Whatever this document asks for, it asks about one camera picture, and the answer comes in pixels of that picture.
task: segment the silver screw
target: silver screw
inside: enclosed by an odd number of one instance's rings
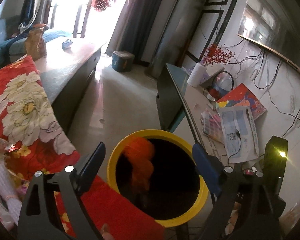
[[[263,177],[263,173],[261,171],[257,171],[256,172],[256,176],[259,177],[259,178],[262,178]]]
[[[233,172],[233,168],[230,167],[230,166],[226,166],[226,167],[224,168],[224,170],[225,170],[225,172],[227,172],[227,173]]]
[[[40,177],[42,175],[42,171],[36,171],[34,176],[35,177]]]
[[[65,171],[66,172],[71,172],[71,171],[73,171],[74,170],[74,167],[73,166],[66,166],[66,168],[65,168]]]

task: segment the yellow trash can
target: yellow trash can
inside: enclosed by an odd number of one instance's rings
[[[129,192],[132,166],[124,155],[125,146],[135,137],[143,137],[154,144],[152,159],[154,173],[150,179],[147,205],[131,201]],[[208,188],[195,172],[192,146],[182,138],[163,130],[142,130],[124,138],[113,150],[107,167],[108,184],[128,198],[143,212],[164,227],[175,227],[188,222],[204,206]]]

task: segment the tiled floor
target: tiled floor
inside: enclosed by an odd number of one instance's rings
[[[105,143],[106,158],[98,173],[105,181],[109,157],[121,139],[138,130],[160,129],[156,82],[144,75],[144,67],[119,73],[111,61],[106,55],[100,58],[68,134],[82,155]]]

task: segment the notebook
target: notebook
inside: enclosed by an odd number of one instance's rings
[[[267,111],[258,98],[244,84],[237,86],[219,99],[217,103],[217,108],[227,106],[249,106],[254,120]]]

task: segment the small blue box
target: small blue box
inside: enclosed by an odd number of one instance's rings
[[[127,51],[114,51],[112,55],[112,68],[118,72],[128,72],[132,68],[134,55]]]

